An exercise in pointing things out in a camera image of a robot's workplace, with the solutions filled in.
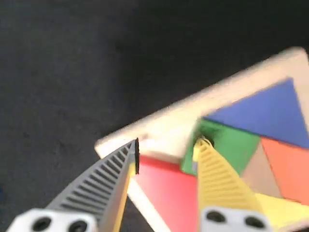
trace black surface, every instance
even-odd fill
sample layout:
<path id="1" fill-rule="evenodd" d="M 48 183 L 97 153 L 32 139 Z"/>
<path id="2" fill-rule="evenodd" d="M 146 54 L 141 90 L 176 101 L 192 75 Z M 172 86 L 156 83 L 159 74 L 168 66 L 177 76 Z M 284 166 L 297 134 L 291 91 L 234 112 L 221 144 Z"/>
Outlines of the black surface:
<path id="1" fill-rule="evenodd" d="M 289 46 L 307 46 L 308 5 L 0 1 L 0 231 L 94 163 L 96 139 Z M 121 231 L 151 231 L 131 202 Z"/>

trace wooden frame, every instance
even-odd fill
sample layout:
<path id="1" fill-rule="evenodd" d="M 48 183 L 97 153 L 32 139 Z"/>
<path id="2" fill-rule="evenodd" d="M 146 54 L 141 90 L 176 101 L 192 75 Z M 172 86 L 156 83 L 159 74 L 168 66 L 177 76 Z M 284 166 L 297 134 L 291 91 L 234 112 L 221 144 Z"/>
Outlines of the wooden frame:
<path id="1" fill-rule="evenodd" d="M 252 95 L 286 77 L 294 79 L 294 87 L 308 130 L 308 57 L 304 49 L 296 47 L 98 140 L 95 150 L 102 158 L 126 142 L 139 137 L 141 154 L 179 163 L 184 154 L 186 138 L 196 119 Z M 170 231 L 134 179 L 129 185 L 128 195 L 155 232 Z"/>

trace blue triangle piece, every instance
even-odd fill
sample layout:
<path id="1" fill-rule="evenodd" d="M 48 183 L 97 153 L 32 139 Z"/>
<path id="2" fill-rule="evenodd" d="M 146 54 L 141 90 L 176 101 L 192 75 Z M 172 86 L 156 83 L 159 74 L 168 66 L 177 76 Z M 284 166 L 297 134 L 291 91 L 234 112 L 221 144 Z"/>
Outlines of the blue triangle piece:
<path id="1" fill-rule="evenodd" d="M 204 118 L 309 148 L 308 132 L 292 78 L 220 108 Z"/>

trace green square piece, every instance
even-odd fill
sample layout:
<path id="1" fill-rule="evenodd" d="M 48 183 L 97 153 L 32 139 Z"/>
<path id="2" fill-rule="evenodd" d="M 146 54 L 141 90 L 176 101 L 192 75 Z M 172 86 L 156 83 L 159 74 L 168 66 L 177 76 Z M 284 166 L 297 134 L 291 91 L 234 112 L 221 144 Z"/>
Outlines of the green square piece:
<path id="1" fill-rule="evenodd" d="M 201 135 L 213 139 L 214 148 L 239 175 L 246 168 L 260 141 L 260 137 L 256 134 L 200 119 L 191 134 L 185 156 L 180 165 L 180 170 L 184 173 L 197 174 L 196 170 L 193 170 L 192 156 L 194 144 Z"/>

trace red puzzle piece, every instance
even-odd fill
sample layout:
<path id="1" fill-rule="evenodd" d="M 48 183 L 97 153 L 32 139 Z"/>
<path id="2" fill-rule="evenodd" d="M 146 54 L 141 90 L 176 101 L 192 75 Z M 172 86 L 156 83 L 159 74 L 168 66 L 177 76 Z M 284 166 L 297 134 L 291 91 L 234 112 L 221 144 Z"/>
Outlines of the red puzzle piece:
<path id="1" fill-rule="evenodd" d="M 261 141 L 283 197 L 309 205 L 309 150 L 266 138 Z"/>
<path id="2" fill-rule="evenodd" d="M 135 180 L 171 231 L 197 229 L 197 180 L 177 164 L 141 157 Z"/>

